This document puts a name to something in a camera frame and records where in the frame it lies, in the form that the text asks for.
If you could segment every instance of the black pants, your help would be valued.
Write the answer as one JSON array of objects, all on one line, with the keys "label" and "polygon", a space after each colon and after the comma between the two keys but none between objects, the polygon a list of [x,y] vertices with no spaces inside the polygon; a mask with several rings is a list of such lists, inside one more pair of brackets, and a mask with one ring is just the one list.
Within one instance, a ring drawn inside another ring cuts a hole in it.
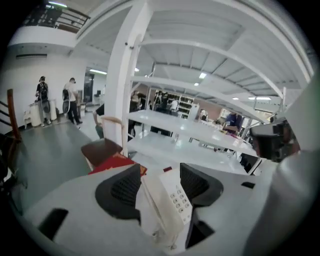
[{"label": "black pants", "polygon": [[70,101],[70,109],[68,111],[68,118],[70,119],[70,121],[74,124],[74,119],[76,121],[77,124],[80,123],[79,121],[79,117],[78,117],[78,113],[77,113],[77,103],[75,101]]}]

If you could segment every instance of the red cloth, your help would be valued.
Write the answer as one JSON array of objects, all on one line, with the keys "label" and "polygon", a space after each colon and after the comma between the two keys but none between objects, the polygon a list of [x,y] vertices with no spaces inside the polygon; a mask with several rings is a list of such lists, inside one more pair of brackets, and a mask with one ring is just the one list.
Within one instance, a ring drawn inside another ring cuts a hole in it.
[{"label": "red cloth", "polygon": [[[128,166],[128,165],[133,165],[133,164],[136,164],[136,162],[132,161],[130,158],[127,158],[117,152],[113,156],[111,156],[107,160],[105,160],[102,164],[100,164],[93,171],[89,172],[89,175],[103,172],[103,171],[106,171],[106,170],[109,170],[112,168]],[[147,168],[140,165],[140,175],[143,176],[146,174],[146,172],[147,172]]]}]

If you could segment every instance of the white column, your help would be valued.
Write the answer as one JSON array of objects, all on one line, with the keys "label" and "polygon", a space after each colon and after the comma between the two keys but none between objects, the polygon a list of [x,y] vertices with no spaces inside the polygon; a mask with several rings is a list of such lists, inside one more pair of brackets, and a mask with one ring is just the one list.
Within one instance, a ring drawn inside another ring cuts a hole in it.
[{"label": "white column", "polygon": [[[152,14],[153,10],[146,0],[136,1],[127,14],[112,49],[106,77],[104,115],[116,117],[124,124],[124,113],[129,111],[127,100],[130,95],[127,94],[131,91],[131,88],[126,89],[126,87],[131,86],[128,78],[135,73],[139,54],[139,50],[135,49],[138,47],[137,40],[142,40],[145,36]],[[106,123],[104,130],[107,131],[104,135],[106,138],[122,145],[119,125]],[[125,141],[127,141],[127,132],[125,130],[123,133]]]}]

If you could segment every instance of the brown chair cushion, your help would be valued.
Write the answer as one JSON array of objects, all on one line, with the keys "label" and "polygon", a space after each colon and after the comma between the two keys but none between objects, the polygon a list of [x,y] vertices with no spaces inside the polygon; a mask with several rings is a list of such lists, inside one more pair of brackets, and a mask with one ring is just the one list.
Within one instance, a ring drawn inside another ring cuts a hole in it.
[{"label": "brown chair cushion", "polygon": [[82,146],[81,151],[88,161],[97,167],[115,153],[120,153],[122,147],[110,139],[102,138]]}]

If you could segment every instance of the telephone handset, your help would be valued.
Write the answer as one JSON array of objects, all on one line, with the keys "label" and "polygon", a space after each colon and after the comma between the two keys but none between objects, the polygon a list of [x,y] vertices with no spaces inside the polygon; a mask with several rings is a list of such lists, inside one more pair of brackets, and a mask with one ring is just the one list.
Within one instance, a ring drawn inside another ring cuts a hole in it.
[{"label": "telephone handset", "polygon": [[165,233],[161,243],[174,245],[192,216],[192,205],[180,184],[180,170],[172,169],[159,176],[145,175],[141,184]]}]

